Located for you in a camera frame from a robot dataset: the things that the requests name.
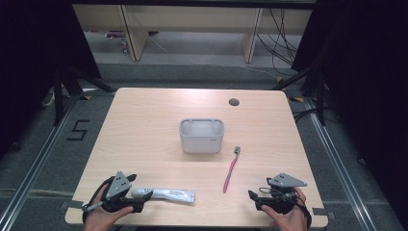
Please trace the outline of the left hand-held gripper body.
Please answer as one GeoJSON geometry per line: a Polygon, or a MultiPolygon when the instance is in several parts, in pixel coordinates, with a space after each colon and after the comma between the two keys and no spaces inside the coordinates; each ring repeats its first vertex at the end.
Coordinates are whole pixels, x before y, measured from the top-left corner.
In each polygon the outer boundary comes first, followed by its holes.
{"type": "Polygon", "coordinates": [[[133,213],[140,213],[144,206],[142,198],[127,198],[126,195],[131,189],[131,183],[122,171],[118,171],[115,176],[108,181],[109,187],[102,195],[102,208],[109,212],[117,212],[125,207],[131,206],[133,213]]]}

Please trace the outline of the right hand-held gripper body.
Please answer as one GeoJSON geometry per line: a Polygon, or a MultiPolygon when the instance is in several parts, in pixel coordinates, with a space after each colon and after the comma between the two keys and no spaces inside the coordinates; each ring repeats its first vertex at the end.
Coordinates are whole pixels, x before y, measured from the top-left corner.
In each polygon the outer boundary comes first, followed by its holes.
{"type": "Polygon", "coordinates": [[[279,173],[271,178],[271,181],[272,187],[261,187],[259,189],[259,192],[263,195],[258,195],[255,207],[258,211],[261,211],[262,206],[267,205],[276,213],[286,215],[297,203],[298,196],[294,188],[306,187],[307,183],[294,178],[287,173],[279,173]]]}

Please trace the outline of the white toothpaste tube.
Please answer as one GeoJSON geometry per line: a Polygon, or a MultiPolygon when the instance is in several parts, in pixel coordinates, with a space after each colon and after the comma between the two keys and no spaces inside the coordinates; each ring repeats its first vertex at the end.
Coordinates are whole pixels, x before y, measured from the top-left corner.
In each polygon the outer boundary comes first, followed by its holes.
{"type": "Polygon", "coordinates": [[[142,197],[148,193],[152,193],[151,198],[156,200],[193,203],[195,199],[195,191],[189,190],[167,188],[133,188],[131,190],[131,195],[133,197],[142,197]]]}

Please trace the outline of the pink toothbrush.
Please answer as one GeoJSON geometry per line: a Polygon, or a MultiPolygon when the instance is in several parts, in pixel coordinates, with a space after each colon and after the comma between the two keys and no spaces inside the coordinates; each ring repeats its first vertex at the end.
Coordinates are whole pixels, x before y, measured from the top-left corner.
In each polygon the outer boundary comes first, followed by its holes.
{"type": "Polygon", "coordinates": [[[227,174],[227,176],[225,178],[225,181],[224,181],[224,185],[223,185],[223,189],[222,189],[223,193],[226,193],[227,190],[228,190],[228,186],[229,186],[229,182],[230,182],[230,179],[231,179],[231,176],[232,176],[232,172],[233,172],[235,164],[238,161],[239,156],[241,154],[241,147],[240,146],[235,147],[234,154],[235,154],[235,157],[234,157],[233,161],[230,164],[228,174],[227,174]]]}

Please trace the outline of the grey plastic holder box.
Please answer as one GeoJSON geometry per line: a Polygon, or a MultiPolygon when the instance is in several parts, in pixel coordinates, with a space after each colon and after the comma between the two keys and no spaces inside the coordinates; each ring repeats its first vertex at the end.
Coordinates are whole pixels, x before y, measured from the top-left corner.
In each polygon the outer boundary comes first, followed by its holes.
{"type": "Polygon", "coordinates": [[[179,135],[186,153],[218,153],[222,147],[224,123],[216,118],[186,118],[179,124],[179,135]]]}

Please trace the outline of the person's left hand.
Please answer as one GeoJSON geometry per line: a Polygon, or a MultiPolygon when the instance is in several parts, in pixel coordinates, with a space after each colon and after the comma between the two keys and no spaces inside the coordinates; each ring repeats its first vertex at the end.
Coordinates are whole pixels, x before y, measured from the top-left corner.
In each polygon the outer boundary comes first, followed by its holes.
{"type": "Polygon", "coordinates": [[[109,231],[119,219],[132,212],[133,208],[131,206],[113,213],[109,213],[103,208],[98,207],[88,214],[84,224],[84,231],[109,231]]]}

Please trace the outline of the person's right hand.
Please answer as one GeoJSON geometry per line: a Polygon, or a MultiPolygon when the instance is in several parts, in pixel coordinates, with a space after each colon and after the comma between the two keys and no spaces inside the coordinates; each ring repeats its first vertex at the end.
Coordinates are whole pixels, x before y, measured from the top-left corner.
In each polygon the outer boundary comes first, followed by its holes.
{"type": "Polygon", "coordinates": [[[298,196],[297,204],[286,215],[276,213],[267,205],[262,206],[262,211],[272,219],[272,222],[269,224],[270,227],[278,228],[279,231],[308,231],[308,219],[302,211],[305,207],[306,196],[300,188],[295,188],[294,190],[298,196]]]}

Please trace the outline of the grey tape strip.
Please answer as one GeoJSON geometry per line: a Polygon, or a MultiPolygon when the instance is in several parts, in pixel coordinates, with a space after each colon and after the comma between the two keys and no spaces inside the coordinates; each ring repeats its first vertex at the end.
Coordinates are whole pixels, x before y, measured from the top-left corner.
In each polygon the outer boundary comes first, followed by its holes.
{"type": "Polygon", "coordinates": [[[324,208],[312,208],[312,211],[315,216],[327,216],[329,219],[336,219],[334,212],[328,212],[324,208]]]}

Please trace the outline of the black metal stand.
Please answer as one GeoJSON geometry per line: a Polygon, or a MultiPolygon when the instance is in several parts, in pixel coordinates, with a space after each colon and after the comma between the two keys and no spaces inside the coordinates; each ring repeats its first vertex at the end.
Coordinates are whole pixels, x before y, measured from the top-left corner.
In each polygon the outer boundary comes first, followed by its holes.
{"type": "Polygon", "coordinates": [[[313,93],[316,94],[317,106],[315,107],[315,112],[318,121],[324,126],[324,76],[318,64],[311,64],[288,80],[279,82],[278,85],[272,87],[271,90],[282,90],[302,78],[304,78],[304,83],[300,92],[303,96],[310,96],[313,93]]]}
{"type": "Polygon", "coordinates": [[[56,68],[53,77],[55,125],[58,125],[64,117],[63,89],[66,89],[71,97],[80,96],[84,92],[78,82],[79,79],[83,79],[103,91],[116,92],[115,88],[104,84],[100,78],[95,78],[94,76],[88,75],[84,71],[69,65],[60,65],[56,68]]]}

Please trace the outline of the black curtain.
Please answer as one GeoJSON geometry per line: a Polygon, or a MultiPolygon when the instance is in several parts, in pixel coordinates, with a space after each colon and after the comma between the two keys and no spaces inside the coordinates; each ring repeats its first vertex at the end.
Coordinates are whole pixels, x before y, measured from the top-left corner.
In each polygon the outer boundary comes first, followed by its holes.
{"type": "Polygon", "coordinates": [[[339,20],[324,78],[360,155],[408,230],[408,0],[317,0],[293,69],[312,63],[339,20]]]}
{"type": "Polygon", "coordinates": [[[32,120],[57,72],[100,72],[73,0],[0,0],[0,160],[32,120]]]}

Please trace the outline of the small clutter under bench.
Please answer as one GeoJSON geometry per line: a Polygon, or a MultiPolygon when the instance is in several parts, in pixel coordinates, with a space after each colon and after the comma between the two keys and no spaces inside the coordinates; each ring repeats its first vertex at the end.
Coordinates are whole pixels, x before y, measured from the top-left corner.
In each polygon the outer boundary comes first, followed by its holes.
{"type": "Polygon", "coordinates": [[[128,53],[128,43],[126,40],[126,35],[123,31],[108,31],[105,34],[105,37],[108,39],[120,39],[122,51],[127,54],[128,53]]]}

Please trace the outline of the aluminium floor rail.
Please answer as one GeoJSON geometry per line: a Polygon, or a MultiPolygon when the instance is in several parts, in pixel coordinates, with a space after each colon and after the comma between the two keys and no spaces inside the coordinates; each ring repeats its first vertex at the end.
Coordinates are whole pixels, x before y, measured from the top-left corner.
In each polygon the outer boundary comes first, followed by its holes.
{"type": "Polygon", "coordinates": [[[79,95],[74,95],[70,96],[66,101],[62,117],[59,122],[52,127],[37,157],[34,159],[22,182],[19,184],[19,187],[14,191],[13,197],[5,211],[0,216],[0,231],[10,231],[13,227],[14,221],[18,217],[32,187],[37,182],[37,179],[79,98],[79,95]]]}
{"type": "Polygon", "coordinates": [[[317,113],[312,113],[311,119],[362,230],[378,231],[368,207],[363,201],[362,196],[358,192],[351,176],[346,170],[341,156],[333,143],[326,126],[322,123],[323,119],[320,118],[317,113]]]}

